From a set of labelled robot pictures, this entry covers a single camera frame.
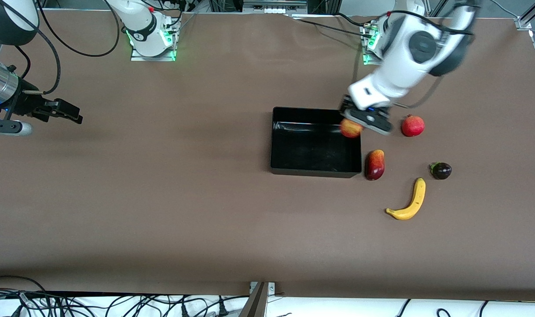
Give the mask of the red yellow apple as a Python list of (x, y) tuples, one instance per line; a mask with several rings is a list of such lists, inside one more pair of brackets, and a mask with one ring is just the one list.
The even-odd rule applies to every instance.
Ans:
[(343, 118), (340, 122), (340, 132), (346, 138), (358, 138), (362, 134), (364, 127), (352, 120)]

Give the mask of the black rectangular plastic box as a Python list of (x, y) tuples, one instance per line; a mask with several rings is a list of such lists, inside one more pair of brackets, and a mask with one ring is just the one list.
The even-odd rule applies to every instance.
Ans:
[(362, 167), (361, 138), (340, 131), (338, 110), (274, 107), (269, 168), (273, 174), (352, 178)]

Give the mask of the yellow banana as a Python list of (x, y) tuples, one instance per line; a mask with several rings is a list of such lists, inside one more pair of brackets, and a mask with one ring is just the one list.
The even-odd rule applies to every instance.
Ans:
[(426, 193), (426, 182), (423, 178), (417, 178), (414, 183), (413, 196), (410, 203), (403, 209), (392, 210), (390, 208), (385, 209), (386, 214), (391, 217), (406, 221), (412, 219), (420, 210), (424, 203)]

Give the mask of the red pomegranate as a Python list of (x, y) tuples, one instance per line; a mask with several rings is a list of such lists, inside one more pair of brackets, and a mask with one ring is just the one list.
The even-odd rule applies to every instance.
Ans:
[(425, 121), (420, 116), (409, 114), (402, 122), (401, 132), (404, 136), (414, 137), (422, 134), (425, 130)]

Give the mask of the red yellow mango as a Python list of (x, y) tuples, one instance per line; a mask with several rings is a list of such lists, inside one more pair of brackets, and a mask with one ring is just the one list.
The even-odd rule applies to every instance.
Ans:
[(366, 156), (365, 177), (370, 181), (378, 180), (385, 172), (385, 155), (382, 150), (373, 150)]

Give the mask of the dark purple mangosteen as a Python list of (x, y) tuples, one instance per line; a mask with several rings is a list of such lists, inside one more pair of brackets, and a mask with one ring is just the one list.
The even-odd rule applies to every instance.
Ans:
[(430, 174), (439, 180), (447, 179), (452, 174), (452, 167), (446, 162), (436, 162), (429, 166)]

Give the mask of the white power strip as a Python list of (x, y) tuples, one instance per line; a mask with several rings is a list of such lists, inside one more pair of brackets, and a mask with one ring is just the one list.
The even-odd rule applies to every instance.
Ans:
[(307, 14), (307, 0), (242, 0), (242, 12), (253, 14)]

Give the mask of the table cover sheet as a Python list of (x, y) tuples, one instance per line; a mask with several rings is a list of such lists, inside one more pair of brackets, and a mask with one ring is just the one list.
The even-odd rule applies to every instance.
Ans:
[[(52, 98), (83, 124), (0, 136), (0, 275), (50, 290), (535, 300), (535, 47), (481, 19), (422, 106), (425, 131), (362, 133), (381, 179), (274, 175), (274, 107), (338, 107), (359, 40), (283, 15), (185, 16), (174, 62), (54, 41)], [(444, 180), (430, 165), (446, 162)], [(424, 203), (406, 221), (417, 178)]]

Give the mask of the dark grey pole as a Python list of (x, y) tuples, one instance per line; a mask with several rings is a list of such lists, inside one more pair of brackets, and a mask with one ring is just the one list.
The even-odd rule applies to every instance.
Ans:
[(238, 317), (265, 317), (270, 291), (269, 283), (257, 282), (252, 289), (253, 291)]

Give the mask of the silver metal bracket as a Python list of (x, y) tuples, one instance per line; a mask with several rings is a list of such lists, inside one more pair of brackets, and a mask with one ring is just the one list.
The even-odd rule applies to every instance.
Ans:
[[(256, 286), (259, 285), (259, 282), (257, 281), (252, 281), (249, 285), (249, 293), (250, 295), (254, 292)], [(272, 295), (275, 295), (275, 283), (274, 282), (267, 282), (267, 286), (268, 286), (268, 295), (269, 296), (272, 296)]]

